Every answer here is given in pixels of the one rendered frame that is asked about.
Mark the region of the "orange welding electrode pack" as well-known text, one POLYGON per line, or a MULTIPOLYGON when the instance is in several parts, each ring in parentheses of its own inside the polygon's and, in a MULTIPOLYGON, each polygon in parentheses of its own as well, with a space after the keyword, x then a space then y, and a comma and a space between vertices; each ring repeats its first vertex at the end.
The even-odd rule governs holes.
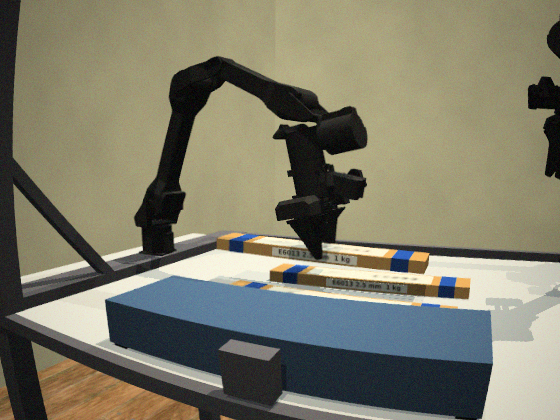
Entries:
POLYGON ((471 278, 282 264, 270 270, 270 281, 378 293, 469 299, 471 278))

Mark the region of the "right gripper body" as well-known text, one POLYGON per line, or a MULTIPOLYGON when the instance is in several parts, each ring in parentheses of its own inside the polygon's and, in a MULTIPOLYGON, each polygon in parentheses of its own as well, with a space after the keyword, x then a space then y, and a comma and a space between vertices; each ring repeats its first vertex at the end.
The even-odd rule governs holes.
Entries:
POLYGON ((552 115, 552 116, 546 118, 543 129, 547 129, 547 130, 549 130, 549 131, 551 131, 551 132, 560 136, 560 132, 559 132, 559 129, 558 129, 558 126, 557 126, 560 123, 560 110, 558 108, 556 109, 555 115, 552 115), (548 129, 548 127, 550 129, 548 129))

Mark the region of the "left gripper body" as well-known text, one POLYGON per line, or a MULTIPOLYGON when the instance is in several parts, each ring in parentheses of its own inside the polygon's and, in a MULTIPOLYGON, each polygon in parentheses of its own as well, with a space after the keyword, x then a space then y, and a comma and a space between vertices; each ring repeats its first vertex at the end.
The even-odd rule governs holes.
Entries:
POLYGON ((293 177, 296 195, 292 196, 292 199, 296 198, 296 200, 290 199, 278 203, 275 208, 277 221, 314 217, 321 215, 322 211, 338 208, 337 205, 350 203, 347 197, 332 193, 329 193, 330 196, 328 197, 319 196, 320 171, 323 165, 327 165, 327 170, 330 169, 330 163, 326 164, 325 158, 309 159, 290 164, 291 170, 287 171, 287 174, 288 177, 293 177))

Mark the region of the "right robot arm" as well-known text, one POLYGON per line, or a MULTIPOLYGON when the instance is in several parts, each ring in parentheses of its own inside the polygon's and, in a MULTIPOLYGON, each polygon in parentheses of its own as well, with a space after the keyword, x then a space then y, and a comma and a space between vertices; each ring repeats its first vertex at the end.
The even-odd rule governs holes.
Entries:
MULTIPOLYGON (((547 35, 547 44, 550 50, 560 59, 560 21, 555 23, 547 35)), ((528 87, 529 109, 556 109, 560 110, 560 87, 554 85, 551 77, 541 77, 538 85, 528 87), (542 92, 542 93, 540 93, 542 92)))

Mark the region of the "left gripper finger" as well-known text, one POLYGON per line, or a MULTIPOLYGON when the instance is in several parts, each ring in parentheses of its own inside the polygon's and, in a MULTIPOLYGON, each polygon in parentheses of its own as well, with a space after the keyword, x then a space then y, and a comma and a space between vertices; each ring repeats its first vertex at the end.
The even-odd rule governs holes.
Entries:
POLYGON ((327 214, 314 217, 286 221, 300 237, 315 260, 322 259, 322 233, 321 225, 327 214), (312 220, 313 219, 313 220, 312 220), (301 222, 305 221, 305 222, 301 222))
POLYGON ((345 207, 336 208, 334 210, 322 211, 321 214, 327 214, 326 219, 322 223, 322 241, 323 243, 336 243, 337 220, 345 207))

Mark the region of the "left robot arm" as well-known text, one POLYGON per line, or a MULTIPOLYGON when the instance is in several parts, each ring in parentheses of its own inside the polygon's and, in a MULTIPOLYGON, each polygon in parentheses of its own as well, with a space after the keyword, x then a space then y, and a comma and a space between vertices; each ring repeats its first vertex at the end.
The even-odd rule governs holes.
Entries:
MULTIPOLYGON (((290 164, 324 158, 323 150, 335 155, 367 146, 366 127, 355 107, 348 106, 327 114, 329 112, 319 104, 314 92, 286 86, 220 56, 181 70, 174 74, 170 85, 172 114, 157 176, 147 188, 142 205, 134 216, 136 226, 142 228, 143 250, 139 254, 164 256, 176 251, 172 225, 169 224, 177 224, 183 210, 186 193, 181 190, 179 178, 194 119, 206 105, 211 92, 223 85, 223 79, 261 99, 281 119, 317 124, 311 127, 280 124, 273 139, 286 138, 290 164)), ((329 167, 327 171, 327 165, 324 165, 320 171, 320 197, 332 193, 351 200, 363 198, 367 183, 362 170, 350 169, 346 174, 335 172, 333 164, 329 167)))

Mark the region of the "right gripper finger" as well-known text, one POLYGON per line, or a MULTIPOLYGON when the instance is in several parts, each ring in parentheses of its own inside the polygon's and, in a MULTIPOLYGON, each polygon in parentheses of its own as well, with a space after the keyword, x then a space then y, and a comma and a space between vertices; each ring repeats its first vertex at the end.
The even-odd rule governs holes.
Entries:
MULTIPOLYGON (((560 124, 558 124, 557 126, 558 126, 558 129, 559 129, 559 132, 560 132, 560 124)), ((559 153, 559 158, 558 158, 558 162, 557 162, 555 178, 560 180, 560 153, 559 153)))
POLYGON ((549 141, 545 175, 551 177, 556 172, 560 153, 560 136, 545 129, 544 134, 549 141))

